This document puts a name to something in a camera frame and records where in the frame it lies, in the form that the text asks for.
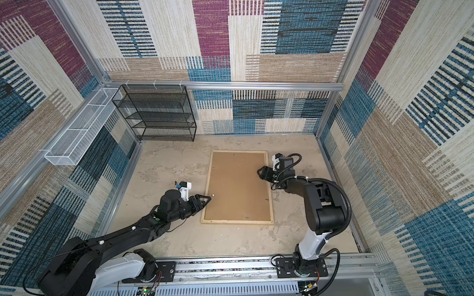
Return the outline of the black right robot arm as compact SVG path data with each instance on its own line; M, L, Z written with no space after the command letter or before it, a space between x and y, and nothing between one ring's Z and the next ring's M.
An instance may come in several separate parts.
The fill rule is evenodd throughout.
M353 211L347 194L334 181L297 175L295 166L300 154L275 154L272 166L263 166L257 174L271 184L272 190L283 190L302 197L304 216L308 225L303 240L292 254L293 272L308 277L322 268L323 252L329 240L349 226Z

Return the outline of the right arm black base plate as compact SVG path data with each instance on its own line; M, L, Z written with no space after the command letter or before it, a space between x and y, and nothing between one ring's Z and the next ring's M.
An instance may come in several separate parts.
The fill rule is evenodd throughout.
M278 278L317 278L329 275L324 259L299 261L279 257L275 259Z

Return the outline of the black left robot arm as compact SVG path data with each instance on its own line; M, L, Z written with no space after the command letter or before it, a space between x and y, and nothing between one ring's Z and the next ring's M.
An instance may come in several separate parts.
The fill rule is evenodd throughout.
M197 214L210 201L198 194L184 201L178 190L168 190L158 205L130 226L86 241L79 237L68 240L37 285L46 296L86 296L123 279L150 281L158 269L151 254L141 249L125 257L120 254L160 238L169 232L172 222Z

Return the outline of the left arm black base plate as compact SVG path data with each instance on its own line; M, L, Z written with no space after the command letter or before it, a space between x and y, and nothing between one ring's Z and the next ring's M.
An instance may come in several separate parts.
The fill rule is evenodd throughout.
M175 276L176 261L157 261L152 264L152 278L149 282L161 284L172 282Z

